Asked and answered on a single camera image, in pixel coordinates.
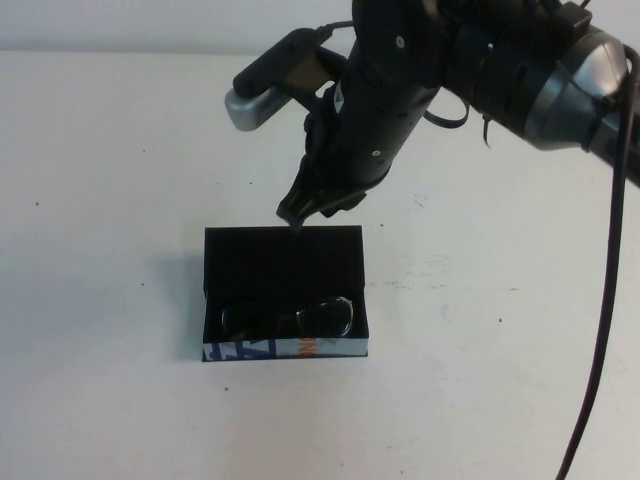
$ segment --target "black box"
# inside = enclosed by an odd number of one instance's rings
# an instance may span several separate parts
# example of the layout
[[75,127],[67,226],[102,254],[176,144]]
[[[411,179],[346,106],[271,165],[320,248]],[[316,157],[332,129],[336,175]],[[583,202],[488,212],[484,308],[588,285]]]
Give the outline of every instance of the black box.
[[210,228],[204,262],[203,361],[367,356],[361,227]]

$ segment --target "black open box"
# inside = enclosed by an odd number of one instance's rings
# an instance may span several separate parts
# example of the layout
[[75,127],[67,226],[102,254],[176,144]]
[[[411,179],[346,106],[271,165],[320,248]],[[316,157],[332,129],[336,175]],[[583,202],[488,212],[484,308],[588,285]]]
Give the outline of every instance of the black open box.
[[[204,261],[204,362],[367,356],[361,227],[305,227],[299,233],[286,227],[209,228]],[[223,312],[238,305],[304,305],[327,297],[351,302],[353,320],[344,336],[271,333],[238,340],[223,326]]]

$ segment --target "robotic arm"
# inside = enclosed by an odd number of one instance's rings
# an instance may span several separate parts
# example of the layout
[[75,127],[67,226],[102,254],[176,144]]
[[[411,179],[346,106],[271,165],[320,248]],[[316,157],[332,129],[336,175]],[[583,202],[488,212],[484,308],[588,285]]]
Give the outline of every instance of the robotic arm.
[[[357,206],[388,174],[423,117],[444,128],[479,111],[540,150],[580,147],[614,167],[607,272],[585,399],[557,479],[565,479],[595,403],[617,283],[624,189],[640,186],[640,57],[560,0],[353,0],[353,22],[291,32],[234,80],[235,125],[254,130],[291,98],[309,114],[306,153],[278,215]],[[354,26],[349,58],[322,47]],[[316,92],[333,81],[321,98]],[[428,112],[441,88],[467,107],[460,121]]]

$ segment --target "cable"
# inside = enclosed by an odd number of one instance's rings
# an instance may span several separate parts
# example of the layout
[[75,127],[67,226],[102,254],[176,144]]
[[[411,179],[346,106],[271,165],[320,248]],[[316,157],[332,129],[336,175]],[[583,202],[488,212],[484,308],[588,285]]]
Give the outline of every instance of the cable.
[[640,56],[630,47],[624,47],[627,59],[631,62],[631,71],[627,76],[622,96],[622,114],[620,116],[620,130],[616,148],[616,159],[613,169],[613,185],[611,189],[611,218],[609,223],[609,246],[607,252],[607,268],[602,296],[600,324],[593,354],[593,363],[589,373],[589,383],[582,402],[578,420],[571,435],[569,446],[562,460],[556,480],[565,480],[576,455],[580,440],[589,422],[591,410],[596,401],[604,360],[607,353],[607,343],[611,331],[613,307],[618,283],[618,266],[620,263],[620,243],[622,240],[622,219],[624,212],[624,189],[627,178],[627,163],[631,144],[638,83],[640,81]]
[[457,118],[455,120],[451,120],[449,118],[442,118],[442,117],[439,117],[438,115],[434,115],[429,110],[424,112],[423,117],[428,122],[433,123],[436,127],[446,128],[448,130],[455,130],[457,128],[463,127],[467,123],[467,120],[469,120],[469,112],[471,110],[471,106],[464,100],[462,100],[462,104],[464,105],[464,109],[465,109],[465,114],[464,114],[464,117],[462,118]]
[[320,28],[327,28],[329,30],[338,30],[339,28],[351,28],[351,27],[353,27],[353,20],[348,20],[345,22],[329,23],[328,25],[325,25],[324,27],[320,27]]

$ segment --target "white table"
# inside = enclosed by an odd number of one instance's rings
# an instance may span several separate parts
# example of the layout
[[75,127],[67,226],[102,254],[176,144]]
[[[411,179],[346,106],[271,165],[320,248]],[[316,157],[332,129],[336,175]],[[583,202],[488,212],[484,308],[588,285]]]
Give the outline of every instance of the white table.
[[[201,364],[204,228],[280,224],[303,152],[300,107],[226,118],[249,61],[0,54],[0,478],[554,478],[610,168],[425,122],[359,208],[310,222],[364,226],[370,357]],[[639,239],[630,188],[575,479],[640,475]]]

